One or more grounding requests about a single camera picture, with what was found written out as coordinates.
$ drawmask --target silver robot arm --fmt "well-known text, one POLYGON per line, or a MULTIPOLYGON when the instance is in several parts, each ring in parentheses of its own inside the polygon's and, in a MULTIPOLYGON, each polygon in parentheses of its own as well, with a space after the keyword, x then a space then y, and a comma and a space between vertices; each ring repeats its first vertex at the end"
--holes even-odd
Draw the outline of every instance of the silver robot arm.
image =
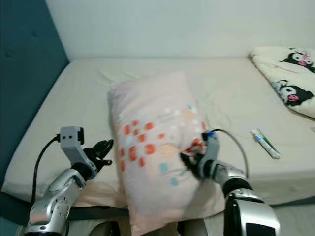
POLYGON ((104 165, 112 164, 111 160, 103 158, 112 148, 113 141, 101 141, 92 148, 82 149, 84 133, 80 127, 63 127, 60 143, 72 166, 64 170, 31 207, 26 236, 61 236, 70 208, 86 181, 94 178, 104 165))
POLYGON ((181 155, 196 177, 212 179, 225 196, 224 236, 279 236, 280 223, 273 209, 252 190, 246 175, 217 160, 219 142, 215 133, 205 133, 205 155, 197 154, 192 164, 181 155))

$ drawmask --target bed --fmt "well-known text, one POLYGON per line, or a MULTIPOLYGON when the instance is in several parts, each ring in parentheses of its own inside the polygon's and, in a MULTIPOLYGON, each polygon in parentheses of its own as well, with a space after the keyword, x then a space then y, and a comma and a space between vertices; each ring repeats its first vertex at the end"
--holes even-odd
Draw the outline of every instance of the bed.
MULTIPOLYGON (((71 62, 57 79, 16 149, 2 191, 30 201, 32 173, 43 146, 62 126, 85 129, 84 147, 111 138, 107 93, 111 82, 184 71, 189 86, 211 128, 232 132, 244 146, 250 181, 269 204, 315 195, 314 119, 286 108, 268 81, 247 58, 220 59, 82 59, 71 62), (272 159, 253 139, 250 130, 261 129, 280 151, 272 159)), ((237 146, 219 135, 219 159, 244 168, 237 146)), ((115 160, 115 152, 108 158, 115 160)), ((69 161, 58 144, 51 145, 39 165, 37 195, 69 161)), ((126 195, 117 165, 104 167, 88 182, 76 207, 126 208, 126 195)))

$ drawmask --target gray cable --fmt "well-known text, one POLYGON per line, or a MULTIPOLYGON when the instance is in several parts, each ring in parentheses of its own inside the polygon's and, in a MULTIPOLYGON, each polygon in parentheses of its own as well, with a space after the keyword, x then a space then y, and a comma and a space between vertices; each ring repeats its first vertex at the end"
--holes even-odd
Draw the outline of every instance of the gray cable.
POLYGON ((246 153, 245 153, 242 145, 240 144, 240 142, 231 133, 227 132, 224 129, 214 129, 214 130, 211 130, 210 132, 217 132, 217 131, 220 131, 220 132, 223 132, 223 133, 227 134, 237 144, 237 146, 239 147, 239 149, 241 150, 241 153, 243 155, 243 159, 244 159, 244 163, 245 163, 245 169, 246 169, 246 178, 249 178, 250 171, 249 171, 248 160, 247 160, 246 153))

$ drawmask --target cartoon character print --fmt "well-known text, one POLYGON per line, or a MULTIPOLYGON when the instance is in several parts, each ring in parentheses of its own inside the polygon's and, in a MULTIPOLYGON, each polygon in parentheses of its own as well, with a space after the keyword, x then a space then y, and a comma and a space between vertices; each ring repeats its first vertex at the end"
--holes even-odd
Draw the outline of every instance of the cartoon character print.
POLYGON ((287 106, 298 106, 314 97, 310 91, 306 91, 296 85, 288 85, 288 80, 273 82, 272 87, 279 93, 287 106))
POLYGON ((290 48, 294 52, 290 53, 286 59, 280 62, 287 62, 296 65, 300 65, 308 69, 310 72, 315 73, 315 68, 313 67, 314 62, 310 59, 310 53, 306 50, 298 50, 295 48, 290 48))

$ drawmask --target pillow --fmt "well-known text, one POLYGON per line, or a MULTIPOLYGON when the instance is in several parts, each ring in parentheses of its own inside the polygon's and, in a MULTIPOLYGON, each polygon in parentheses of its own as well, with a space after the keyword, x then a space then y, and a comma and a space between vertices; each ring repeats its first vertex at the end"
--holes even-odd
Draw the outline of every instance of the pillow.
POLYGON ((315 50, 258 47, 251 55, 286 106, 315 118, 315 50))
POLYGON ((133 236, 224 209, 220 187, 179 156, 204 148, 206 129, 183 73, 112 84, 110 99, 133 236))

